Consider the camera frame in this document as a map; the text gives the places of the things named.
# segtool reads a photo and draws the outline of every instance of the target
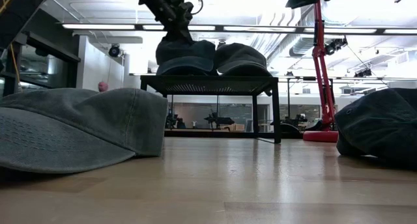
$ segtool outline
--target floor board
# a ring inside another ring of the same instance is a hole
[[[167,138],[70,176],[0,170],[1,223],[414,223],[417,174],[334,144]]]

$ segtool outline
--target fluorescent light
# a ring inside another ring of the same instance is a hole
[[[100,25],[100,24],[64,24],[65,29],[85,29],[85,30],[134,30],[135,25]]]
[[[314,33],[314,28],[305,28],[304,32]],[[324,28],[324,33],[337,33],[337,34],[370,34],[377,32],[376,29],[346,29],[346,28]]]
[[[144,25],[143,29],[164,30],[164,26],[163,25]]]
[[[401,35],[416,35],[417,29],[387,29],[384,33],[395,33],[395,34],[401,34]]]
[[[302,38],[314,38],[314,35],[300,35]],[[343,35],[324,35],[324,38],[327,39],[337,39],[337,38],[345,38]]]
[[[255,31],[255,32],[295,32],[295,28],[281,28],[281,27],[250,27],[250,26],[225,26],[225,31]]]
[[[130,73],[129,76],[155,76],[156,74],[137,74],[137,73]]]
[[[164,30],[163,25],[144,25],[144,30]],[[215,26],[209,26],[209,25],[189,25],[188,29],[190,31],[214,31],[216,30]]]
[[[191,31],[214,31],[216,27],[209,25],[189,25],[188,29]]]

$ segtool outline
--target pipe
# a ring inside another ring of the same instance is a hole
[[[56,1],[56,0],[52,0],[52,1],[54,1],[58,6],[60,6],[65,12],[67,12],[68,14],[70,14],[75,20],[78,20],[78,22],[81,21],[72,12],[70,12],[68,9],[66,9],[64,6],[62,6],[62,4],[60,4],[58,1]]]

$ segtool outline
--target black machine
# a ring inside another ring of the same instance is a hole
[[[166,121],[165,121],[165,129],[173,129],[178,121],[178,114],[172,115],[172,113],[168,113]]]
[[[326,55],[333,55],[335,52],[339,51],[341,48],[349,45],[345,38],[333,39],[330,43],[324,45]]]
[[[191,13],[194,8],[192,3],[184,0],[139,0],[139,5],[146,5],[155,15],[155,20],[164,25],[168,39],[183,38],[189,43],[193,42],[188,30],[194,15]]]
[[[213,123],[216,123],[216,129],[220,129],[220,125],[231,125],[234,124],[234,120],[230,117],[219,117],[217,113],[212,113],[208,115],[208,117],[204,118],[204,120],[208,121],[213,129]]]

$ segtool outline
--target baseball cap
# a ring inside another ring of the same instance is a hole
[[[160,156],[167,100],[138,89],[53,89],[0,102],[0,166],[77,173]]]
[[[213,69],[216,46],[206,40],[189,44],[163,38],[156,49],[156,75],[217,76]]]
[[[342,155],[372,155],[417,168],[416,89],[384,89],[339,111],[337,148]]]
[[[223,76],[266,76],[266,58],[253,47],[233,43],[223,45],[214,55],[214,67]]]

